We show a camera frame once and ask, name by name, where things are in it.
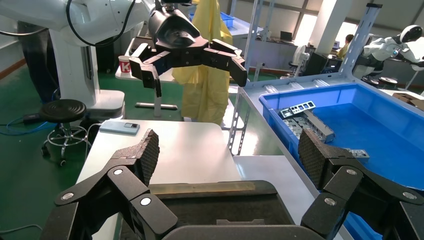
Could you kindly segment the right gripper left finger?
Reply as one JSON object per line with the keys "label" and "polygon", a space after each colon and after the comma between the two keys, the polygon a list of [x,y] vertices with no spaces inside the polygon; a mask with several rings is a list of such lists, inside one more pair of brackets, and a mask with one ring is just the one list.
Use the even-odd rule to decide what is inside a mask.
{"label": "right gripper left finger", "polygon": [[41,232],[42,240],[90,240],[106,220],[121,214],[140,240],[160,240],[178,218],[149,189],[158,163],[159,137],[115,151],[94,175],[61,192]]}

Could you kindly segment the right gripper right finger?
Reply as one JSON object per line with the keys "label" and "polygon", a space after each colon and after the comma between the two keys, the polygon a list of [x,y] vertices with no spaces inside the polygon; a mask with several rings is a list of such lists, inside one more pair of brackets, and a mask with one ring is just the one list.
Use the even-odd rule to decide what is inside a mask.
{"label": "right gripper right finger", "polygon": [[301,219],[303,227],[332,240],[353,213],[385,240],[423,239],[421,193],[366,169],[348,150],[321,142],[309,128],[300,135],[298,154],[319,190]]}

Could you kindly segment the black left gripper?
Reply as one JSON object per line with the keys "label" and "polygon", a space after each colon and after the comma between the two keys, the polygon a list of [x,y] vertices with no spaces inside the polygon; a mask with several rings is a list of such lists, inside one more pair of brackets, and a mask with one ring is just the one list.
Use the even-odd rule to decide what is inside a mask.
{"label": "black left gripper", "polygon": [[178,9],[165,7],[151,12],[148,31],[155,49],[142,43],[130,56],[131,75],[162,96],[160,75],[171,67],[205,66],[229,72],[239,87],[245,87],[248,71],[242,50],[218,39],[210,43]]}

